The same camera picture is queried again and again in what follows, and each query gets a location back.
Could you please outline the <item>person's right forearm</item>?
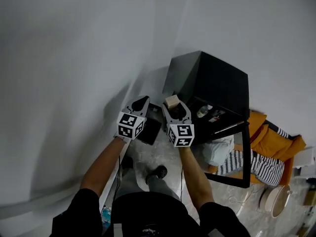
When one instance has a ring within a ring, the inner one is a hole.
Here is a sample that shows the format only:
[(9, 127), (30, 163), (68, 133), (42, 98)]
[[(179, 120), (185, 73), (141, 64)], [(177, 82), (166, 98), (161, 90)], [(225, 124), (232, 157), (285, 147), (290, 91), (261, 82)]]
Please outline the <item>person's right forearm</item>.
[(179, 147), (178, 150), (190, 198), (199, 212), (204, 204), (214, 202), (210, 182), (190, 147)]

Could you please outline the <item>black mini fridge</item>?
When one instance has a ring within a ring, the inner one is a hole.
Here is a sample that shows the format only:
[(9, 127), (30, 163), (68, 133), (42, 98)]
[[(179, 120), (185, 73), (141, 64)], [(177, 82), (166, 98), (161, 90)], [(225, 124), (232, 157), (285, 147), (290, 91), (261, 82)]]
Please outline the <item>black mini fridge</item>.
[[(191, 111), (195, 127), (193, 145), (204, 144), (213, 133), (242, 123), (244, 109), (249, 108), (248, 75), (203, 51), (171, 59), (163, 93), (176, 94)], [(213, 108), (197, 118), (197, 111), (205, 105)], [(225, 113), (211, 123), (209, 120), (216, 110)]]

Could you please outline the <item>glass fridge door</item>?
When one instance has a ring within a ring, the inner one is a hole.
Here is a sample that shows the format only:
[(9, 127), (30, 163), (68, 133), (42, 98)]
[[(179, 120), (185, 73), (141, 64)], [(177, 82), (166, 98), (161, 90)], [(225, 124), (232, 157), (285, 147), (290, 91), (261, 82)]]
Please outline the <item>glass fridge door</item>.
[(217, 131), (213, 133), (210, 138), (211, 139), (219, 139), (222, 137), (226, 137), (229, 135), (236, 134), (238, 132), (242, 133), (242, 141), (243, 141), (243, 174), (242, 179), (232, 178), (228, 176), (220, 176), (211, 173), (205, 172), (207, 179), (230, 185), (240, 188), (249, 188), (250, 187), (250, 175), (251, 175), (251, 148), (250, 148), (250, 135), (249, 135), (249, 123), (248, 119), (250, 116), (249, 108), (244, 109), (244, 114), (242, 115), (242, 123), (239, 123), (235, 126), (227, 128), (225, 130)]

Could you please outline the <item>clear water bottle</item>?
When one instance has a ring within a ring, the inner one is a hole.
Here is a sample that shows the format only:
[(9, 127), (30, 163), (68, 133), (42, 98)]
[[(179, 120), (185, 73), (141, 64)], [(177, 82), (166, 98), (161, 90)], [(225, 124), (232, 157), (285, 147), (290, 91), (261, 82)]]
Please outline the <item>clear water bottle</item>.
[(196, 113), (196, 117), (197, 118), (202, 118), (204, 117), (205, 115), (208, 114), (208, 112), (212, 109), (213, 107), (211, 105), (205, 105), (205, 106), (202, 106)]

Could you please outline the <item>black white striped blanket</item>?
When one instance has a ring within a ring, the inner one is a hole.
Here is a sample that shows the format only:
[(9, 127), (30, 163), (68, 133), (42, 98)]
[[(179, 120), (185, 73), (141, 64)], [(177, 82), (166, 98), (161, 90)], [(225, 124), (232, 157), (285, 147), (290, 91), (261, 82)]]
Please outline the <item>black white striped blanket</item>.
[[(216, 175), (229, 176), (243, 171), (243, 152), (232, 150), (224, 163), (215, 172)], [(284, 171), (284, 162), (279, 159), (265, 157), (250, 150), (250, 173), (261, 183), (276, 187), (279, 185)]]

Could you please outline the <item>round beige side table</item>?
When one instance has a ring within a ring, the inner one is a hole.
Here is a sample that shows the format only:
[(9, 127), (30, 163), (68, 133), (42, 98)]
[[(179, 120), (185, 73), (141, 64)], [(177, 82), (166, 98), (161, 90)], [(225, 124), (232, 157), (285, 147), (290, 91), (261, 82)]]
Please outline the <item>round beige side table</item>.
[(291, 194), (289, 185), (266, 188), (259, 200), (259, 211), (277, 218), (285, 209)]

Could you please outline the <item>person's black shirt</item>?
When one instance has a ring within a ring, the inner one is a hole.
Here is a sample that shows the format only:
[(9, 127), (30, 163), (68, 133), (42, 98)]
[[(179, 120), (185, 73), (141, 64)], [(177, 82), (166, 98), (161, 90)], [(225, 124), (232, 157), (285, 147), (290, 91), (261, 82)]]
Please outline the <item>person's black shirt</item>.
[(68, 209), (53, 219), (51, 237), (118, 237), (115, 224), (121, 225), (122, 237), (250, 237), (229, 207), (208, 202), (198, 216), (199, 223), (171, 196), (130, 193), (113, 202), (111, 224), (104, 232), (99, 197), (90, 189), (80, 189)]

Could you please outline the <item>person's grey trousers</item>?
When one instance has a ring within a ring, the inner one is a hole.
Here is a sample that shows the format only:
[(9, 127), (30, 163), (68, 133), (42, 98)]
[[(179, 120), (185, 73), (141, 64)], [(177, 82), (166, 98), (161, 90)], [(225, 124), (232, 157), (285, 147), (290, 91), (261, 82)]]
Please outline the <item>person's grey trousers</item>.
[[(150, 193), (161, 193), (180, 200), (176, 193), (168, 187), (167, 183), (163, 179), (159, 179), (156, 175), (149, 177), (148, 187)], [(144, 190), (142, 190), (137, 183), (135, 170), (133, 168), (127, 168), (123, 170), (122, 180), (115, 199), (127, 194), (143, 191)]]

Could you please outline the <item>person's right shoe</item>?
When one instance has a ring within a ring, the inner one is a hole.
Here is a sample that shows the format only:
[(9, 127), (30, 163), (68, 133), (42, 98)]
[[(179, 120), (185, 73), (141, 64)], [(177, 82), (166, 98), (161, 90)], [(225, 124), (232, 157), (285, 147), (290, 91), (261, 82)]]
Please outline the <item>person's right shoe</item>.
[(148, 175), (146, 176), (146, 183), (148, 182), (149, 178), (152, 176), (156, 176), (159, 179), (163, 179), (167, 175), (167, 168), (164, 165), (159, 165), (154, 170), (150, 170)]

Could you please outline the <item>person's left forearm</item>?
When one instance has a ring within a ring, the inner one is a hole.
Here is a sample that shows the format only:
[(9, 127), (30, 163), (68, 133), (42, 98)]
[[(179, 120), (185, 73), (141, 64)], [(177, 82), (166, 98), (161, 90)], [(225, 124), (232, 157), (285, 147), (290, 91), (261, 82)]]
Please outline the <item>person's left forearm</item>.
[(100, 197), (121, 154), (125, 142), (115, 137), (85, 173), (80, 189), (89, 189)]

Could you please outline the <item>small beige box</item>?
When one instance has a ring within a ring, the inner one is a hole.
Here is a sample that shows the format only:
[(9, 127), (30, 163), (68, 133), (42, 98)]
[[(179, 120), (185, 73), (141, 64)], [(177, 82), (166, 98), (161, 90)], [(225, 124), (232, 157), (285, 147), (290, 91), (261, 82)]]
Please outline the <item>small beige box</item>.
[(180, 100), (179, 100), (177, 95), (172, 95), (172, 96), (165, 98), (164, 103), (167, 106), (167, 108), (169, 110), (171, 110), (171, 109), (175, 108), (180, 103)]

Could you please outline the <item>white cabinet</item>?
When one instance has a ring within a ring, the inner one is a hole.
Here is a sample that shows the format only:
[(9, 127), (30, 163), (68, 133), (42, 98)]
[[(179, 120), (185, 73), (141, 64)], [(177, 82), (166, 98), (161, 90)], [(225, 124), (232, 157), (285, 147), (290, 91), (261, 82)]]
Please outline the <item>white cabinet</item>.
[(294, 178), (316, 178), (316, 146), (299, 152), (294, 157)]

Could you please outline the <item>white wristband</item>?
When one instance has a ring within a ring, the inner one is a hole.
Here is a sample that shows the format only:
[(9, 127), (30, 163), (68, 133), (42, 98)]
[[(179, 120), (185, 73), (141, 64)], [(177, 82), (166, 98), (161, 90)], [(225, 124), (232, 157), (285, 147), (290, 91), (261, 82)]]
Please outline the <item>white wristband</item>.
[(123, 136), (120, 136), (120, 135), (115, 135), (114, 138), (119, 138), (119, 139), (121, 139), (125, 144), (126, 144), (126, 143), (130, 143), (130, 141), (131, 141), (130, 138), (123, 137)]

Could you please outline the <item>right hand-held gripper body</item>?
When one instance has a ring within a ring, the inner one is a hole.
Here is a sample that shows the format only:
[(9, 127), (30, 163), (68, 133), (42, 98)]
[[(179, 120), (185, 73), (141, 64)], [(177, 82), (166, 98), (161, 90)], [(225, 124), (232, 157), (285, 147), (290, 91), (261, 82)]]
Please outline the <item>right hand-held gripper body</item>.
[(171, 124), (167, 135), (174, 147), (190, 147), (195, 138), (194, 125)]

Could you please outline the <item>red label bottle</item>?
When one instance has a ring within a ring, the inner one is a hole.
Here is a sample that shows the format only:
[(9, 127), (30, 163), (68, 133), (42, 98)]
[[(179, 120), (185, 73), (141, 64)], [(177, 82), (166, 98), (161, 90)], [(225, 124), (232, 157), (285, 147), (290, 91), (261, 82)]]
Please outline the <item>red label bottle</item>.
[(216, 110), (212, 113), (212, 118), (209, 120), (209, 122), (213, 123), (220, 119), (220, 116), (225, 113), (224, 110)]

